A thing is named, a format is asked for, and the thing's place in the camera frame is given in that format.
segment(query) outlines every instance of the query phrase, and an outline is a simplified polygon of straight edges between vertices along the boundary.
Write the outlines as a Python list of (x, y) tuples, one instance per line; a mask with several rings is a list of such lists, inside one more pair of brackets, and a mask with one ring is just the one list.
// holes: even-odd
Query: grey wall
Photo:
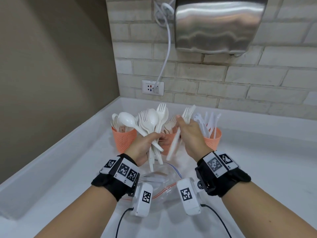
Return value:
[(0, 0), (0, 183), (119, 96), (105, 0)]

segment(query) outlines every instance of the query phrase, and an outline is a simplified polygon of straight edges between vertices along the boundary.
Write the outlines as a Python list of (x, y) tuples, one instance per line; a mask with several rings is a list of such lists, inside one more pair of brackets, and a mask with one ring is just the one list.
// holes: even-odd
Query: white power cord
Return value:
[[(160, 81), (161, 79), (161, 76), (162, 76), (162, 73), (164, 71), (164, 68), (165, 68), (165, 65), (166, 65), (166, 62), (168, 60), (168, 57), (170, 55), (170, 50), (171, 50), (171, 31), (170, 31), (170, 27), (168, 25), (168, 21), (167, 21), (167, 18), (169, 15), (174, 15), (174, 9), (171, 7), (171, 4), (174, 2), (175, 0), (171, 0), (169, 3), (165, 3), (163, 2), (161, 4), (161, 6), (159, 6), (157, 4), (156, 1), (154, 1), (154, 6), (156, 7), (157, 9), (157, 12), (155, 13), (155, 20), (157, 22), (157, 24), (159, 24), (161, 27), (166, 27), (167, 28), (167, 35), (168, 35), (168, 48), (167, 48), (167, 54), (166, 54), (166, 58), (164, 60), (164, 63), (163, 63), (163, 66), (162, 66), (162, 69), (161, 69), (161, 72), (158, 76), (158, 79), (156, 80), (155, 84), (154, 84), (154, 89), (153, 91), (155, 93), (159, 93), (159, 89), (157, 87), (157, 83)], [(161, 23), (159, 21), (159, 18), (163, 18), (164, 19), (164, 23)]]

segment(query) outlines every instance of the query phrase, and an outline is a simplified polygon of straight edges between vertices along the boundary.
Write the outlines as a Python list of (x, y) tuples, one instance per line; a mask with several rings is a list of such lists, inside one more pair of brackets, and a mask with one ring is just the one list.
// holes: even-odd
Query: right hand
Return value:
[(204, 136), (197, 122), (191, 119), (190, 123), (186, 124), (180, 115), (176, 116), (176, 121), (180, 128), (182, 140), (185, 143), (186, 152), (196, 162), (210, 152), (213, 152), (213, 150), (206, 145)]

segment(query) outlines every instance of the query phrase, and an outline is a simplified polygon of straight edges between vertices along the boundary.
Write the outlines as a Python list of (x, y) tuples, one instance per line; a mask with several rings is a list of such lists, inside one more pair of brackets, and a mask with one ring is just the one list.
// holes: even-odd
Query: black wrist strap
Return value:
[(134, 196), (140, 173), (136, 163), (128, 155), (121, 154), (117, 157), (105, 164), (91, 184), (103, 186), (119, 201), (125, 194)]
[(210, 196), (223, 197), (240, 181), (251, 181), (251, 177), (224, 153), (211, 152), (201, 158), (197, 165), (197, 178)]

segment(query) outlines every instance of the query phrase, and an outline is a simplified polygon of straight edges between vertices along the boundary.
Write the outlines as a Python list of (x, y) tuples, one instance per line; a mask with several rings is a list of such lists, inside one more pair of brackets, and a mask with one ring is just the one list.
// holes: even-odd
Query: power outlet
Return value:
[(154, 92), (154, 84), (155, 84), (155, 81), (142, 80), (142, 83), (141, 83), (142, 93), (163, 96), (164, 95), (164, 82), (157, 83), (158, 93)]

